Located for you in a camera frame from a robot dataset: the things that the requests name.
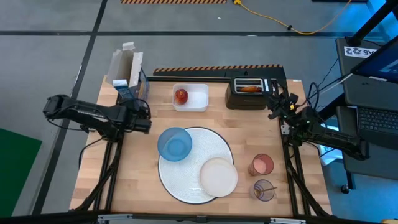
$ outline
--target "black toaster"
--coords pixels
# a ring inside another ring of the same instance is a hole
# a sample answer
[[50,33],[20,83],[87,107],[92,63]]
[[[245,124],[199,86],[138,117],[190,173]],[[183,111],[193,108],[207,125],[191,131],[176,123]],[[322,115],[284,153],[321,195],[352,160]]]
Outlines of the black toaster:
[[[248,93],[242,88],[255,86],[258,92]],[[266,98],[263,91],[272,93],[272,83],[266,78],[234,77],[226,89],[225,104],[229,109],[263,110],[266,108]]]

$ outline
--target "yellow black tape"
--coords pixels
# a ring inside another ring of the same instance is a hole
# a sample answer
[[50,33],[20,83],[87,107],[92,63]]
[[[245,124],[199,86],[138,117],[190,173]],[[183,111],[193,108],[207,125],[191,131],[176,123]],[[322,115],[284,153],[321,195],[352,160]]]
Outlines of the yellow black tape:
[[121,0],[122,4],[225,4],[227,0]]
[[180,67],[180,68],[156,68],[154,72],[180,72],[220,69],[242,69],[242,68],[282,68],[281,65],[233,65],[233,66],[204,66],[204,67]]

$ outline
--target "wooden tabletop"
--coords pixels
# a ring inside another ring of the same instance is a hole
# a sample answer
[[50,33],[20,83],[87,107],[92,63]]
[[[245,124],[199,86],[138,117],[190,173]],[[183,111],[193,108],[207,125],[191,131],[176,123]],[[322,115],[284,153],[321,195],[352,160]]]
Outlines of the wooden tabletop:
[[[227,109],[224,101],[227,83],[206,83],[209,86],[209,106],[205,112],[177,112],[171,105],[174,84],[150,82],[148,104],[152,112],[152,128],[149,134],[125,134],[111,211],[291,217],[292,207],[277,119],[268,119],[268,110]],[[287,80],[287,84],[289,92],[297,94],[300,97],[298,103],[302,103],[305,99],[302,82]],[[117,94],[111,85],[103,82],[97,104],[112,106]],[[231,148],[238,171],[238,184],[233,193],[203,205],[189,205],[174,199],[164,189],[158,175],[157,139],[160,134],[170,127],[192,126],[203,126],[220,134]],[[98,138],[97,133],[91,133],[87,144]],[[101,141],[85,151],[70,208],[79,206],[98,182],[105,146],[106,142]],[[248,165],[259,153],[270,155],[275,167],[271,174],[252,177],[248,174]],[[311,145],[303,145],[300,155],[309,191],[331,213],[317,150]],[[252,199],[249,195],[249,187],[259,179],[266,179],[277,187],[274,198],[269,202]],[[299,211],[303,213],[297,186],[296,195]]]

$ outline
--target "red apple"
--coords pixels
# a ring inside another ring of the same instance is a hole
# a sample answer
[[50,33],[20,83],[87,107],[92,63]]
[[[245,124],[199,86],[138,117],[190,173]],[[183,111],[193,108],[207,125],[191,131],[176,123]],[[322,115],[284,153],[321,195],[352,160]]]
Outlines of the red apple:
[[179,89],[175,92],[175,102],[177,104],[184,104],[188,100],[188,93],[184,89]]

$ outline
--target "computer screen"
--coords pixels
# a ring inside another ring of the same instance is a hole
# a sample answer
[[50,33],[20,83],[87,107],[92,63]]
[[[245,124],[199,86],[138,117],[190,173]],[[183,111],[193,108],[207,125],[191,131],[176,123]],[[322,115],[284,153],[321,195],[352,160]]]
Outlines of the computer screen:
[[353,73],[398,83],[398,38],[392,39],[374,55],[359,64]]

